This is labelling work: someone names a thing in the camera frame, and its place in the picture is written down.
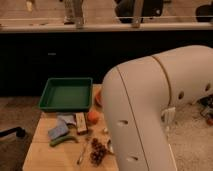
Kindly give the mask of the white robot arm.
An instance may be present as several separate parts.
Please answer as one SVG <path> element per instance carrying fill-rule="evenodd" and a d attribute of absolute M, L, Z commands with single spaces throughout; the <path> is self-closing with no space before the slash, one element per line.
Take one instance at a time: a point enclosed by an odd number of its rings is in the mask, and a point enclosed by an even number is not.
<path fill-rule="evenodd" d="M 177 171 L 162 111 L 211 94 L 211 47 L 179 47 L 113 67 L 101 96 L 119 171 Z"/>

